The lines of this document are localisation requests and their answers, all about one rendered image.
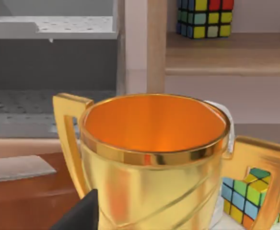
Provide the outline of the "shallow salmon-coloured box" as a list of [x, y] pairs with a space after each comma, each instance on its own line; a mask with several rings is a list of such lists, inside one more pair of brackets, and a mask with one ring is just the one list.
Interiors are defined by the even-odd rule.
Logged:
[[0, 139], [0, 158], [27, 155], [57, 172], [0, 182], [0, 230], [49, 230], [79, 201], [58, 139]]

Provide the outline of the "gold trophy cup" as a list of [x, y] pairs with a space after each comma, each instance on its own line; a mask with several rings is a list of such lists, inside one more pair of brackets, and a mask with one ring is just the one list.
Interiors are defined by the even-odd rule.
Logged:
[[280, 144], [237, 137], [207, 102], [130, 94], [94, 103], [59, 93], [54, 117], [80, 197], [98, 192], [98, 230], [208, 230], [222, 178], [268, 171], [266, 198], [248, 230], [270, 230], [280, 211]]

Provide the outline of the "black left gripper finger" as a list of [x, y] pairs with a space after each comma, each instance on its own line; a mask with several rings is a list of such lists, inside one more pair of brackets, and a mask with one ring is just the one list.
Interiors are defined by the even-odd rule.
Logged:
[[98, 191], [91, 190], [72, 207], [50, 230], [98, 230]]

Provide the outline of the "wooden open shelf unit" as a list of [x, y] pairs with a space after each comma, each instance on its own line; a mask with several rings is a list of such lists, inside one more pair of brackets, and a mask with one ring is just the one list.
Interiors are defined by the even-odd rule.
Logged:
[[229, 38], [166, 33], [175, 0], [120, 0], [126, 92], [171, 92], [225, 105], [238, 124], [280, 124], [280, 0], [235, 0]]

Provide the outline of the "grey cabinet with pierced shelves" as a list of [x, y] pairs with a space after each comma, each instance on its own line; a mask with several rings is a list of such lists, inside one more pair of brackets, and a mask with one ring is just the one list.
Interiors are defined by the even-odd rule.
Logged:
[[54, 138], [52, 97], [117, 91], [118, 0], [0, 0], [0, 138]]

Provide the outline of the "colourful puzzle cube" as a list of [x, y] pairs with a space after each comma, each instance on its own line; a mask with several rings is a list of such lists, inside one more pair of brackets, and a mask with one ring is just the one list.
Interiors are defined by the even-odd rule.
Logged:
[[177, 0], [176, 33], [190, 39], [229, 37], [234, 0]]
[[[248, 229], [263, 205], [270, 180], [269, 172], [257, 168], [252, 168], [242, 181], [224, 177], [221, 188], [224, 213]], [[271, 230], [280, 230], [280, 212]]]

